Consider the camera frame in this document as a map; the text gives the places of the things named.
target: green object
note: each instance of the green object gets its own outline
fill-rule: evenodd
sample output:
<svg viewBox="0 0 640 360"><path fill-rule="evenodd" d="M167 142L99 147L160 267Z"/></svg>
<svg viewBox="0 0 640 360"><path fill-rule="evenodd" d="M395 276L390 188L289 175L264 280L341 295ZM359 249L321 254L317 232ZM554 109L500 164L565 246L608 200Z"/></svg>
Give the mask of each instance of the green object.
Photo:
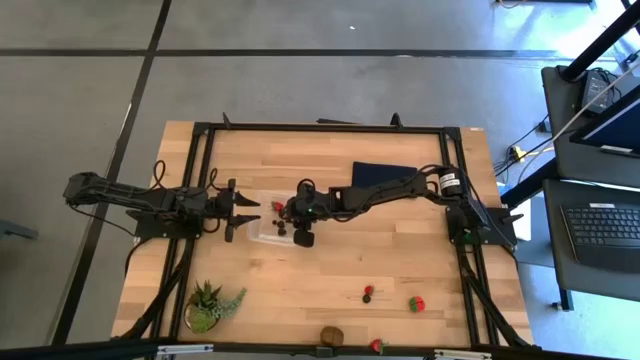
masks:
<svg viewBox="0 0 640 360"><path fill-rule="evenodd" d="M220 289L222 289L222 286L213 290L208 280L204 282L203 287L196 283L194 293L189 297L189 304L187 305L190 306L187 320L194 333L206 332L218 320L233 316L238 311L242 299L247 293L247 289L243 288L233 300L224 300L218 298Z"/></svg>

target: gray floor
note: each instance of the gray floor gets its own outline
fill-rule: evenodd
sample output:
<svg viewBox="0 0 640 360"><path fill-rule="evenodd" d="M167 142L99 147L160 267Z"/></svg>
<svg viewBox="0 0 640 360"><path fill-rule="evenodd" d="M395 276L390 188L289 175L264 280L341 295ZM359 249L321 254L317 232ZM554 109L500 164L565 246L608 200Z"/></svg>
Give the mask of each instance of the gray floor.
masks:
<svg viewBox="0 0 640 360"><path fill-rule="evenodd" d="M4 1L0 48L146 48L160 5L159 0ZM526 4L508 11L489 0L184 0L174 1L160 47L556 50L571 56L597 36L601 23L588 6L577 4ZM487 58L157 58L119 180L149 183L165 121L219 121L222 111L237 122L324 117L368 124L388 123L399 112L406 124L484 127L498 159L546 114L540 69L556 64ZM0 218L41 234L36 241L0 242L0 348L48 341L87 224L65 208L60 194L75 172L104 173L140 65L140 58L0 58ZM534 135L522 146L542 138ZM133 227L119 209L110 209L108 217ZM130 247L127 236L104 228L71 342L108 338ZM579 294L576 312L557 313L547 307L557 300L553 270L522 266L520 271L537 344L638 357L632 338L637 319L629 316L640 313L638 304Z"/></svg>

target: potted plant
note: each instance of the potted plant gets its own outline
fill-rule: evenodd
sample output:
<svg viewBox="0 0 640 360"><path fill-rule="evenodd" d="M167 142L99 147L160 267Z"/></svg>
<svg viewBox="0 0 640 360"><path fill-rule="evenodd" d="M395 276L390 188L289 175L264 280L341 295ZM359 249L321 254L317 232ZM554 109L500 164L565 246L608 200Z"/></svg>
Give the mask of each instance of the potted plant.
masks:
<svg viewBox="0 0 640 360"><path fill-rule="evenodd" d="M203 287L200 287L196 282L194 293L189 297L184 316L185 324L194 333L207 332L220 319L233 316L247 292L247 289L243 288L233 300L223 300L218 298L220 289L222 286L213 290L208 280L204 282Z"/></svg>

